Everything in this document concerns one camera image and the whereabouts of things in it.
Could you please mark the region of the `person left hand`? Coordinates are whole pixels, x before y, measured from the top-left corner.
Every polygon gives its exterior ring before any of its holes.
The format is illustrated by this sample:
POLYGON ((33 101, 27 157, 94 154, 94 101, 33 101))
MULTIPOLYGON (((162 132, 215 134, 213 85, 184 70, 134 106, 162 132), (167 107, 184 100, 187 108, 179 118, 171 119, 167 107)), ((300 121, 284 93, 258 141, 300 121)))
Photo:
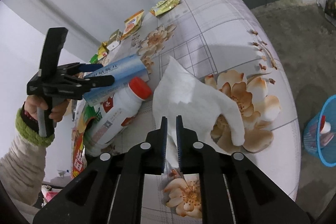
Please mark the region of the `person left hand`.
MULTIPOLYGON (((49 118, 52 119, 56 123, 60 122, 63 119, 65 113, 67 112, 69 102, 70 102, 69 100, 63 100, 60 104, 55 106, 51 110, 51 114, 49 115, 49 118)), ((39 97, 36 95, 30 95, 30 96, 27 96, 23 109, 24 109, 24 114, 27 114, 28 117, 37 120, 38 119, 38 116, 37 116, 38 109, 46 111, 49 109, 49 107, 42 97, 39 97)))

